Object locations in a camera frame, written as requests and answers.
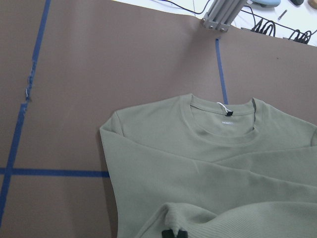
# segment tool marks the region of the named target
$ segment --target sweater sleeve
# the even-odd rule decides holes
[[[313,133],[311,146],[315,146],[315,145],[317,145],[317,129]]]
[[[100,131],[103,130],[123,135],[122,126],[117,112],[114,112],[112,116],[106,121],[106,123],[100,127]]]

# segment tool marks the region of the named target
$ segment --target sweater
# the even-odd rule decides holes
[[[100,133],[118,238],[317,237],[316,125],[190,93],[117,110]]]

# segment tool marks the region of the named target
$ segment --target black tag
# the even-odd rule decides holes
[[[188,238],[187,231],[178,231],[177,238]]]
[[[233,112],[227,112],[227,117],[232,116]]]
[[[173,230],[162,231],[162,238],[175,238]],[[178,231],[176,238],[188,238],[187,231]]]

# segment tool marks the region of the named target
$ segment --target wire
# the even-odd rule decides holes
[[[254,17],[254,13],[253,13],[253,9],[252,9],[252,7],[250,7],[250,6],[247,6],[247,5],[244,5],[245,7],[248,7],[250,10],[251,10],[251,14],[252,14],[252,16],[253,16],[253,20],[254,20],[254,25],[256,25],[256,18]]]
[[[251,29],[251,31],[259,32],[262,22],[263,22],[263,18],[261,18],[261,20]]]
[[[307,31],[301,36],[301,38],[298,40],[298,42],[303,43],[303,44],[307,44],[308,41],[310,40],[311,36],[312,36],[312,32]]]
[[[195,11],[189,10],[189,9],[187,9],[187,8],[184,8],[184,7],[180,6],[180,5],[177,5],[176,3],[172,2],[172,1],[169,1],[169,0],[159,0],[159,1],[169,2],[169,3],[171,3],[171,4],[174,4],[175,6],[178,6],[179,8],[181,8],[181,9],[183,9],[183,10],[189,11],[189,12],[194,13],[194,14],[197,14],[197,15],[204,13],[204,11],[205,11],[205,9],[206,9],[208,3],[210,2],[210,0],[207,1],[207,3],[206,3],[206,5],[205,5],[204,9],[203,9],[201,12],[195,12]]]
[[[315,34],[317,32],[317,30],[316,31],[314,31],[312,34],[311,34],[311,36],[313,35],[313,34]]]
[[[300,35],[300,31],[297,29],[297,30],[294,30],[294,32],[292,33],[292,35],[288,38],[289,40],[292,38],[292,36],[294,35],[294,33],[297,32],[297,36],[295,38],[298,38],[298,36]]]
[[[272,33],[272,31],[273,31],[273,36],[275,37],[275,22],[274,22],[274,21],[267,21],[266,24],[264,24],[264,26],[262,27],[261,33],[266,35],[266,33],[268,32],[269,28],[271,28],[271,31],[270,31],[270,33],[269,33],[269,36],[271,35],[271,33]]]

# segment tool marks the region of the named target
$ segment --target blue tape line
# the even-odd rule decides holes
[[[219,39],[218,38],[216,39],[216,54],[217,54],[219,76],[220,76],[221,89],[222,89],[222,95],[223,95],[223,102],[225,104],[229,104],[228,97],[227,97],[227,91],[226,91],[226,84],[224,82],[224,77],[223,77],[222,63],[221,63],[221,57],[220,57]]]
[[[4,170],[4,178],[3,178],[1,192],[0,192],[0,227],[2,224],[2,217],[3,217],[3,213],[4,213],[6,196],[7,196],[8,191],[9,191],[10,180],[11,180],[11,175],[12,175],[12,171],[13,171],[13,165],[14,165],[14,161],[15,161],[15,157],[16,157],[16,152],[17,152],[19,142],[20,142],[22,126],[24,123],[24,115],[25,115],[25,111],[27,110],[28,102],[30,100],[30,93],[31,93],[31,89],[32,89],[33,78],[35,75],[36,64],[37,64],[37,60],[39,57],[40,47],[41,47],[41,43],[42,43],[42,38],[43,38],[43,34],[44,34],[44,29],[45,29],[46,19],[47,19],[48,12],[49,12],[50,3],[51,3],[51,0],[46,0],[46,2],[45,2],[43,14],[42,14],[42,19],[41,19],[41,23],[40,23],[40,28],[39,28],[39,32],[37,35],[37,39],[36,39],[36,43],[35,43],[33,55],[32,55],[32,69],[31,69],[30,76],[28,77],[28,86],[25,90],[26,102],[22,103],[21,107],[20,107],[19,116],[18,116],[18,120],[17,120],[16,126],[15,126],[15,131],[14,131],[13,140],[12,140],[12,144],[11,144],[9,158],[8,158],[8,161],[6,164],[6,168]]]
[[[6,164],[6,168],[4,171],[4,178],[2,182],[2,187],[1,187],[1,193],[0,193],[0,227],[2,223],[2,217],[4,213],[4,207],[5,207],[5,202],[6,202],[6,196],[9,191],[9,186],[10,186],[10,180],[11,180],[11,175],[12,175],[12,170],[13,170],[13,165],[16,157],[16,152],[18,150],[18,145],[20,142],[20,136],[21,136],[21,131],[24,123],[24,115],[25,111],[27,110],[28,103],[22,103],[18,115],[18,120],[15,125],[15,130],[14,130],[14,135],[13,135],[13,140],[10,148],[10,153],[9,153],[9,158]]]
[[[25,97],[26,101],[30,100],[33,79],[34,79],[36,65],[37,65],[38,58],[39,58],[40,48],[41,48],[42,39],[43,39],[43,35],[44,35],[46,20],[48,18],[50,4],[51,4],[51,0],[45,1],[45,6],[44,6],[42,19],[41,19],[41,23],[40,23],[40,28],[39,28],[38,36],[36,38],[36,43],[35,43],[33,55],[32,55],[32,69],[31,69],[30,76],[28,77],[28,86],[26,88],[26,97]]]
[[[70,177],[102,177],[108,178],[108,171],[86,170],[43,170],[43,169],[13,169],[14,175],[28,176],[70,176]]]

